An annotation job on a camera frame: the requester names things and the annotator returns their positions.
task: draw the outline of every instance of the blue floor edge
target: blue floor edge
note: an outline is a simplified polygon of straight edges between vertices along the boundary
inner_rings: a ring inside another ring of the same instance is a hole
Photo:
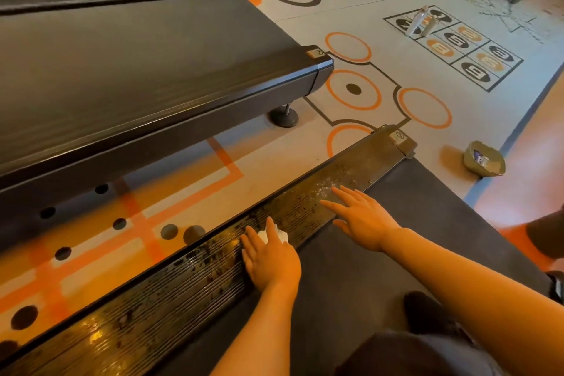
[[[532,117],[535,115],[536,111],[539,109],[540,105],[543,103],[544,99],[560,77],[560,74],[564,71],[564,63],[558,68],[556,73],[552,76],[552,78],[546,83],[543,91],[539,94],[536,98],[535,102],[531,105],[531,107],[527,110],[525,115],[521,118],[515,129],[511,132],[507,140],[505,140],[504,144],[501,146],[500,152],[503,157],[507,157],[511,148],[516,143],[517,139],[521,135],[521,133],[525,130],[527,124],[531,121]],[[470,207],[474,208],[477,204],[478,200],[482,196],[482,194],[486,191],[488,186],[491,184],[492,180],[495,177],[484,177],[483,179],[478,179],[474,183],[474,185],[470,188],[468,193],[464,198],[464,202],[468,204]]]

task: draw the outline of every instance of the forearm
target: forearm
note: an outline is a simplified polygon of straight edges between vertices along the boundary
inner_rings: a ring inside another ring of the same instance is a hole
[[[412,273],[514,376],[564,368],[564,308],[409,229],[383,251]]]
[[[288,376],[294,299],[295,294],[284,288],[267,288],[211,375]]]

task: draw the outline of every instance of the black mat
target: black mat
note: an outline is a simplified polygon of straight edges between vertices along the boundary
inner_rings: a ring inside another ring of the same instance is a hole
[[[548,278],[417,160],[399,164],[369,194],[400,224],[546,294]],[[374,331],[405,326],[402,296],[425,289],[383,254],[365,251],[332,225],[300,250],[292,316],[291,373],[333,374]],[[251,315],[252,294],[155,370],[206,375]]]

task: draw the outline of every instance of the treadmill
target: treadmill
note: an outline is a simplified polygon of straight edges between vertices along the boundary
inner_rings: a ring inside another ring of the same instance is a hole
[[[0,36],[3,219],[269,111],[284,124],[333,71],[248,0],[0,0]]]

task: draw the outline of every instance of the person's left hand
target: person's left hand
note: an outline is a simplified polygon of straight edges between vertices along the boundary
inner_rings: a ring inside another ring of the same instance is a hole
[[[267,288],[280,287],[296,297],[302,267],[298,253],[287,242],[281,242],[271,217],[266,219],[268,244],[250,226],[241,235],[243,261],[250,279],[260,292]]]

